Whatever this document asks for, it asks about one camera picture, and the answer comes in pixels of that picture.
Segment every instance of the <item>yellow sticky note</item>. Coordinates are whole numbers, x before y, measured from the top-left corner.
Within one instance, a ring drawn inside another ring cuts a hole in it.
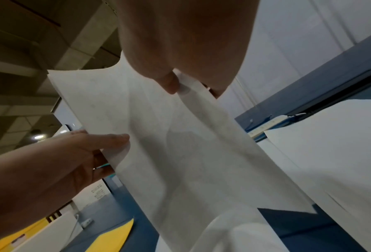
[[[118,252],[132,229],[134,219],[128,223],[106,232],[90,245],[86,252]]]

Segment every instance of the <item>blue table surface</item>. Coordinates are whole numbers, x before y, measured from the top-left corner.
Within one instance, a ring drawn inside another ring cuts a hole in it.
[[[260,209],[260,212],[290,252],[365,251],[317,205],[314,208],[317,214],[270,209]],[[63,252],[84,252],[99,235],[122,226],[132,218],[133,228],[120,251],[155,251],[159,234],[124,186],[115,188],[112,195],[84,208],[79,214],[79,222],[88,218],[92,218],[94,222],[64,248]]]

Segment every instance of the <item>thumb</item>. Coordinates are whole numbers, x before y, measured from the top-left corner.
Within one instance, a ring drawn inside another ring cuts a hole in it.
[[[156,78],[155,81],[158,82],[158,84],[171,95],[175,94],[180,88],[178,78],[173,71],[170,71],[170,73],[163,77]]]

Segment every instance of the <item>person's right hand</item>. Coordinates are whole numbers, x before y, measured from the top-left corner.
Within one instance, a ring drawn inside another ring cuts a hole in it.
[[[244,60],[259,0],[116,0],[119,39],[130,65],[168,93],[173,69],[220,96]]]

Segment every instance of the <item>white wall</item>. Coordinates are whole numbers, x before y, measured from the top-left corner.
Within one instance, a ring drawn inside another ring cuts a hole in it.
[[[235,118],[370,35],[371,0],[261,0],[243,88],[231,84],[219,102]]]

